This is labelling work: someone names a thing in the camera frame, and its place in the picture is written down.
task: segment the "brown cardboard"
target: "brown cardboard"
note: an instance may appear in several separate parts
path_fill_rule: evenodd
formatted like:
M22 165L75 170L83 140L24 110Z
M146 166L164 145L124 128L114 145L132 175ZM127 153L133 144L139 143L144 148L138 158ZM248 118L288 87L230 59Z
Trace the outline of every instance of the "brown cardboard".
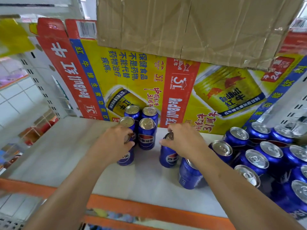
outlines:
M303 0L98 0L98 45L266 70Z

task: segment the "can lid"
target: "can lid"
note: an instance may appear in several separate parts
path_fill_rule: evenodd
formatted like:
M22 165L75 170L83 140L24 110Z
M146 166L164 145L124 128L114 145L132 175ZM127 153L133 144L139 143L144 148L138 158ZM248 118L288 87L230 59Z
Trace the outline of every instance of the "can lid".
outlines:
M174 133L172 131L167 133L166 136L164 137L164 139L174 140Z
M143 113L147 116L154 116L157 113L157 109L154 107L145 107Z
M130 137L131 137L131 136L130 136L129 134L128 134L128 135L125 135L124 142L125 142L125 143L129 142Z
M134 119L130 116L122 117L119 123L125 127L131 127L134 124Z
M307 162L307 150L303 147L297 146L297 145L291 145L289 147L290 152L297 158L301 159L302 161Z
M282 135L284 137L287 137L287 138L293 138L294 137L293 132L290 129L286 128L286 127L275 126L274 130L277 131L277 133L279 133L280 135Z
M131 106L126 107L125 112L127 114L133 115L133 114L136 114L137 112L139 112L139 110L140 110L140 108L138 106L131 105Z
M238 139L246 140L246 139L249 138L248 133L245 130L243 130L242 128L239 128L239 127L230 128L230 133Z
M282 150L276 146L273 143L263 141L260 143L260 148L268 155L275 157L275 158L281 158L283 157L284 153Z
M245 165L237 165L234 170L238 171L253 186L260 186L259 176L250 167L247 167Z
M307 165L301 166L301 172L307 178Z
M228 143L222 140L214 140L212 142L213 151L221 156L230 156L232 154L232 148Z
M196 169L198 170L198 168L196 168L196 166L194 165L193 162L191 162L189 159L185 159L187 161L187 163L193 168L193 169Z
M153 129L155 125L155 122L151 118L144 118L140 121L140 127L145 130Z
M291 183L291 188L300 200L302 200L304 203L307 203L307 183L306 182L294 180Z
M260 169L266 169L269 167L268 159L263 154L254 149L247 150L245 152L245 157L250 163Z
M222 66L221 65L212 65L210 66L208 69L206 69L205 71L203 71L202 73L200 73L197 77L196 80L194 82L194 85L198 84L199 82L201 82L203 79L205 79L206 77L210 76L212 73L216 72L217 70L219 70Z
M263 134L269 134L271 132L271 129L268 128L266 125L264 125L263 123L259 123L259 122L252 122L251 123L251 127L255 130L258 131L260 133Z

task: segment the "person's left arm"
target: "person's left arm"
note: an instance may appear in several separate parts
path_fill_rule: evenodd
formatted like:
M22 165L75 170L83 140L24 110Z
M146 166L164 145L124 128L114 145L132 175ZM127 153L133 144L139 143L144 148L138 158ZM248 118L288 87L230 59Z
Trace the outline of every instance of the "person's left arm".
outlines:
M132 130L121 125L106 130L59 188L30 218L24 230L78 229L99 176L109 164L121 159L134 145L132 141L124 143L128 133L132 133Z

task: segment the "person's right hand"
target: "person's right hand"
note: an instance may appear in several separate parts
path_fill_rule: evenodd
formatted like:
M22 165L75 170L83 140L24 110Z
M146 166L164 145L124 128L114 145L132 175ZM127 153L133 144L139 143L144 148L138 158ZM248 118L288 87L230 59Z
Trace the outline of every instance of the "person's right hand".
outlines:
M197 161L205 154L215 154L195 127L189 123L170 124L168 131L173 131L174 140L162 139L159 143L175 150L179 155L192 162Z

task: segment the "person's left hand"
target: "person's left hand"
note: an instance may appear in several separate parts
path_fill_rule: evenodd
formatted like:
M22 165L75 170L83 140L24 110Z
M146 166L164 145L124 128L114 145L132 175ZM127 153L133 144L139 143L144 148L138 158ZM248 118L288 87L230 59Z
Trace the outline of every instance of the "person's left hand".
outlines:
M125 143L125 137L132 130L120 124L107 129L86 153L94 163L102 166L116 163L134 146L133 141Z

